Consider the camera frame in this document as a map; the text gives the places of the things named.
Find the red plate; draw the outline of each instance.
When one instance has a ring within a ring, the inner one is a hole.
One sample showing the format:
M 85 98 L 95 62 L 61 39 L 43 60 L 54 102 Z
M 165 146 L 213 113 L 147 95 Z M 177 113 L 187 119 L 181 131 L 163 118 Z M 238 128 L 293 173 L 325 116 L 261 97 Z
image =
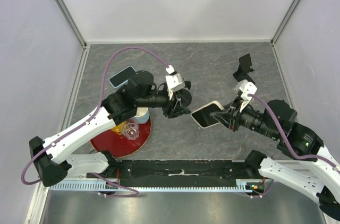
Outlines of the red plate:
M 151 131 L 151 119 L 145 124 L 138 124 L 139 137 L 128 140 L 124 135 L 118 135 L 112 130 L 107 130 L 91 140 L 92 146 L 97 151 L 108 150 L 115 158 L 125 157 L 137 151 L 147 141 Z

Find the white wall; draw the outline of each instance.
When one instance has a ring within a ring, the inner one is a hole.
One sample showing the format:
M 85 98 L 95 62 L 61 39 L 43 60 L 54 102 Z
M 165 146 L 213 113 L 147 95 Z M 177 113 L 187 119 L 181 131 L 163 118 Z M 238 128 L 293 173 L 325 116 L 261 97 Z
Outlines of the white wall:
M 64 0 L 87 41 L 271 39 L 292 0 Z
M 302 0 L 277 43 L 299 121 L 340 161 L 340 0 Z
M 34 189 L 20 181 L 28 141 L 57 132 L 81 47 L 53 0 L 0 1 L 0 222 L 17 224 Z

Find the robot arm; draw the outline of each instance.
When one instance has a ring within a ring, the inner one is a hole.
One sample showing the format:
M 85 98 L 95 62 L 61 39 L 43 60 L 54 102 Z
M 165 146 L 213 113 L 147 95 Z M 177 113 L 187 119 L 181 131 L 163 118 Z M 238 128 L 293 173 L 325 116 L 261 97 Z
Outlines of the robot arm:
M 46 149 L 34 161 L 35 168 L 44 186 L 52 186 L 62 181 L 67 175 L 84 173 L 102 173 L 109 167 L 112 156 L 107 153 L 77 155 L 71 154 L 77 148 L 100 133 L 109 130 L 123 121 L 132 118 L 138 107 L 160 107 L 163 115 L 174 118 L 190 113 L 187 106 L 191 103 L 190 81 L 185 81 L 180 74 L 173 72 L 162 89 L 157 89 L 154 77 L 147 71 L 138 71 L 127 85 L 110 94 L 86 117 L 60 133 L 42 140 L 35 137 L 30 140 L 30 152 L 34 157 Z
M 295 121 L 297 116 L 295 110 L 291 109 L 284 100 L 272 100 L 267 105 L 277 117 L 287 142 L 295 152 L 292 154 L 268 110 L 262 113 L 248 105 L 251 99 L 248 92 L 252 89 L 249 84 L 252 83 L 247 81 L 240 83 L 240 91 L 235 100 L 224 106 L 223 110 L 211 112 L 210 117 L 233 132 L 243 126 L 274 141 L 279 140 L 277 149 L 306 166 L 306 169 L 311 170 L 316 177 L 305 176 L 284 167 L 257 151 L 252 151 L 245 161 L 247 172 L 254 177 L 260 175 L 274 179 L 301 192 L 318 203 L 324 213 L 340 220 L 340 164 L 313 130 Z

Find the cable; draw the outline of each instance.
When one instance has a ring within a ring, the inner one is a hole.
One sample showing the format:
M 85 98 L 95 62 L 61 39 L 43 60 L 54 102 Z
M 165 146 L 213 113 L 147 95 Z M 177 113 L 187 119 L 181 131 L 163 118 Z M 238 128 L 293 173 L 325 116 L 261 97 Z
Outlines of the cable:
M 263 188 L 263 192 L 261 193 L 261 192 L 258 192 L 258 191 L 256 191 L 256 189 L 254 189 L 253 188 L 253 191 L 255 192 L 255 193 L 257 193 L 257 194 L 259 194 L 259 195 L 262 195 L 265 191 L 266 191 L 266 183 L 261 183 L 261 185 L 260 186 L 262 186 L 262 184 L 263 184 L 263 186 L 264 186 L 264 188 Z
M 337 169 L 337 166 L 333 162 L 331 162 L 329 159 L 326 159 L 325 157 L 314 155 L 314 154 L 307 154 L 307 155 L 304 155 L 304 156 L 297 155 L 295 153 L 295 151 L 293 150 L 291 144 L 289 143 L 289 140 L 288 140 L 285 132 L 283 131 L 280 122 L 276 118 L 276 115 L 274 114 L 274 112 L 270 108 L 270 106 L 263 99 L 261 99 L 260 97 L 254 95 L 254 94 L 248 94 L 248 96 L 255 98 L 257 101 L 259 101 L 267 109 L 267 111 L 269 112 L 271 118 L 273 119 L 273 121 L 274 121 L 274 123 L 275 123 L 275 125 L 276 125 L 276 127 L 277 127 L 277 129 L 278 129 L 278 131 L 279 131 L 283 141 L 285 142 L 289 152 L 291 153 L 291 155 L 295 159 L 298 159 L 298 160 L 311 159 L 311 158 L 320 159 L 320 160 L 323 160 L 324 162 L 328 163 L 330 166 L 332 166 L 333 169 L 336 169 L 340 173 L 340 170 Z
M 164 85 L 166 85 L 166 82 L 163 82 L 163 83 L 161 83 L 161 84 L 158 86 L 158 88 L 157 88 L 157 90 L 156 90 L 156 91 L 158 91 L 158 90 L 159 90 L 159 88 L 160 88 L 161 86 L 164 86 Z
M 274 180 L 271 180 L 269 187 L 261 194 L 261 195 L 256 195 L 256 196 L 250 196 L 250 198 L 252 199 L 258 199 L 258 198 L 262 198 L 263 196 L 265 196 L 273 187 L 274 184 Z
M 103 193 L 101 193 L 101 192 L 98 192 L 98 194 L 101 195 L 101 196 L 110 196 L 110 197 L 134 197 L 134 196 L 138 196 L 138 195 L 139 195 L 139 191 L 136 191 L 136 190 L 133 189 L 133 188 L 125 187 L 125 186 L 122 186 L 122 185 L 120 185 L 120 184 L 118 184 L 118 183 L 111 182 L 110 180 L 104 178 L 103 176 L 101 176 L 101 175 L 99 175 L 99 174 L 97 174 L 97 173 L 92 173 L 92 174 L 93 174 L 94 176 L 98 177 L 99 179 L 102 179 L 103 181 L 105 181 L 105 182 L 107 182 L 107 183 L 109 183 L 109 184 L 111 184 L 111 185 L 113 185 L 113 186 L 115 186 L 115 187 L 122 188 L 122 189 L 126 189 L 126 190 L 128 190 L 128 191 L 134 192 L 134 194 L 128 194 L 128 195 L 115 195 L 115 194 L 113 194 L 113 195 L 107 195 L 107 194 L 103 194 Z
M 143 47 L 125 47 L 123 49 L 120 49 L 119 51 L 117 51 L 114 55 L 112 55 L 112 57 L 109 59 L 108 63 L 106 64 L 106 67 L 104 69 L 103 72 L 103 79 L 101 81 L 101 91 L 100 91 L 100 97 L 99 97 L 99 101 L 98 101 L 98 105 L 97 108 L 95 110 L 95 112 L 90 116 L 90 118 L 88 118 L 86 120 L 86 122 L 80 124 L 79 126 L 75 127 L 74 129 L 68 131 L 67 133 L 63 134 L 62 136 L 60 136 L 58 139 L 56 139 L 54 142 L 52 142 L 51 144 L 49 144 L 48 146 L 46 146 L 45 148 L 43 148 L 41 151 L 39 151 L 36 155 L 33 156 L 33 158 L 30 159 L 30 161 L 26 164 L 26 166 L 24 167 L 22 173 L 21 173 L 21 182 L 24 183 L 25 185 L 33 185 L 35 183 L 38 183 L 41 181 L 40 179 L 37 179 L 33 182 L 28 182 L 25 180 L 25 174 L 28 170 L 28 168 L 31 166 L 31 164 L 33 164 L 34 161 L 36 161 L 44 152 L 46 152 L 48 149 L 50 149 L 52 147 L 52 144 L 55 143 L 57 144 L 58 142 L 60 142 L 62 139 L 64 139 L 65 137 L 71 135 L 73 132 L 77 131 L 78 129 L 82 128 L 85 126 L 86 123 L 90 122 L 99 112 L 99 110 L 101 109 L 101 102 L 103 101 L 103 96 L 104 96 L 104 88 L 105 88 L 105 78 L 106 78 L 106 74 L 108 71 L 108 68 L 112 62 L 112 60 L 121 52 L 126 51 L 126 50 L 130 50 L 130 49 L 136 49 L 136 50 L 142 50 L 145 51 L 146 53 L 149 53 L 151 55 L 153 55 L 153 57 L 155 57 L 156 59 L 158 59 L 161 63 L 163 63 L 163 65 L 165 65 L 166 68 L 168 68 L 170 66 L 170 64 L 161 59 L 156 53 L 154 53 L 153 51 L 147 49 L 147 48 L 143 48 Z
M 265 184 L 265 181 L 266 181 L 266 178 L 265 178 L 264 176 L 262 176 L 262 182 L 261 182 L 260 186 L 261 186 L 262 184 Z

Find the clear plastic cup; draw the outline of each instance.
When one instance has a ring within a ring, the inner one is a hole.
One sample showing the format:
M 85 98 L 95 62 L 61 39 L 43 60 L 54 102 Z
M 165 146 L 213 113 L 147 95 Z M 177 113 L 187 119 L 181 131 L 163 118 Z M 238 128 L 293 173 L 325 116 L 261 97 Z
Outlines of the clear plastic cup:
M 127 119 L 121 127 L 121 133 L 129 140 L 136 140 L 139 137 L 138 122 L 134 119 Z

